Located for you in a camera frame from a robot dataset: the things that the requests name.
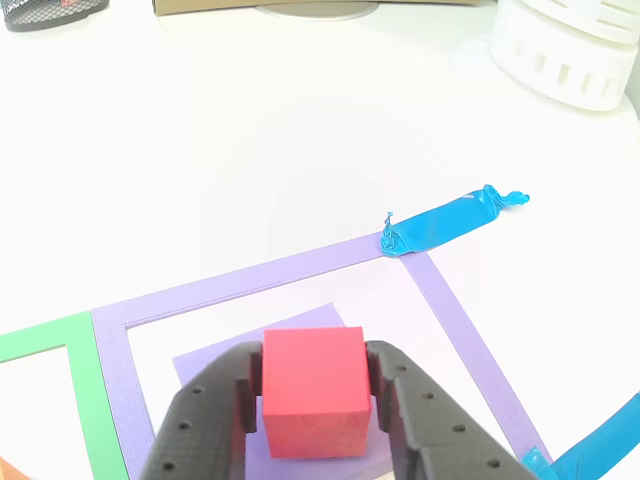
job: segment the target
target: red foam block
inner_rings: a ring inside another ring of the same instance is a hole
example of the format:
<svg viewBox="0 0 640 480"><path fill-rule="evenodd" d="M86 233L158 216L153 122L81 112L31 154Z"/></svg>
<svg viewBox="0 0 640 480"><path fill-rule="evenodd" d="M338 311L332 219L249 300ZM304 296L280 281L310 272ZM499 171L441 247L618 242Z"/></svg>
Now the red foam block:
<svg viewBox="0 0 640 480"><path fill-rule="evenodd" d="M361 328L267 330L262 368L273 458L365 454L371 397Z"/></svg>

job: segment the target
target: cardboard box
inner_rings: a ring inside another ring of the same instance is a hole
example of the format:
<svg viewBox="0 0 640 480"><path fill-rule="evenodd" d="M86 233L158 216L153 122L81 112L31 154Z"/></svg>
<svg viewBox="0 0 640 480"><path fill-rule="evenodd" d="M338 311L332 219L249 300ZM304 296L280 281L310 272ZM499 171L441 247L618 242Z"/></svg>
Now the cardboard box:
<svg viewBox="0 0 640 480"><path fill-rule="evenodd" d="M477 5L482 0L382 0L392 3L447 3L459 5ZM199 12L231 7L257 7L260 5L281 5L291 3L314 3L318 0L153 0L156 15L170 15L173 13Z"/></svg>

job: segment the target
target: blue tape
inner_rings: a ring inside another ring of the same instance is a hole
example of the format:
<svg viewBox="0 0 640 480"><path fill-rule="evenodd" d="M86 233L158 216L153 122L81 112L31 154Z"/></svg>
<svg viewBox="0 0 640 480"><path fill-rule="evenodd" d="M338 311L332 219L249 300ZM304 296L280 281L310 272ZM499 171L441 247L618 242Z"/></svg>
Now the blue tape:
<svg viewBox="0 0 640 480"><path fill-rule="evenodd" d="M380 237L382 252L388 256L423 252L447 243L465 233L498 218L500 212L514 205L523 205L529 195L511 192L501 196L491 185L471 192L453 202L391 225L391 215Z"/></svg>
<svg viewBox="0 0 640 480"><path fill-rule="evenodd" d="M533 448L522 459L540 480L598 480L640 444L640 394L552 465Z"/></svg>
<svg viewBox="0 0 640 480"><path fill-rule="evenodd" d="M538 447L533 447L531 451L524 456L522 463L540 480L560 480Z"/></svg>

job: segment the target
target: green tape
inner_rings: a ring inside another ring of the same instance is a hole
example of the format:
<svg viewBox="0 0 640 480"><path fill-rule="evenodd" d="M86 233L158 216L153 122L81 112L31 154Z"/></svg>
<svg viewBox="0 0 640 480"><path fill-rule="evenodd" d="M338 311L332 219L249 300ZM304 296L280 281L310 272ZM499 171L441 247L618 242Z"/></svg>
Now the green tape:
<svg viewBox="0 0 640 480"><path fill-rule="evenodd" d="M128 480L102 379L90 313L0 336L0 363L59 347L66 347L69 355L71 378L94 480Z"/></svg>

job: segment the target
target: white table surface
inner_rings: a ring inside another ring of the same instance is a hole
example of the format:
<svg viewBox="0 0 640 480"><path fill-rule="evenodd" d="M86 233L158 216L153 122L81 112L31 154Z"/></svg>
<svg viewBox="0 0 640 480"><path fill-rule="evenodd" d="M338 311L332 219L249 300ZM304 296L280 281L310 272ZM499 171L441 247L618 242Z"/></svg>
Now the white table surface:
<svg viewBox="0 0 640 480"><path fill-rule="evenodd" d="M628 105L591 116L487 73L474 52L494 15L488 2L338 23L156 19L148 2L114 2L55 30L0 29L0 333L492 183L532 200L432 257L559 456L640 388L638 122ZM558 118L591 134L560 144ZM638 469L636 449L606 478Z"/></svg>

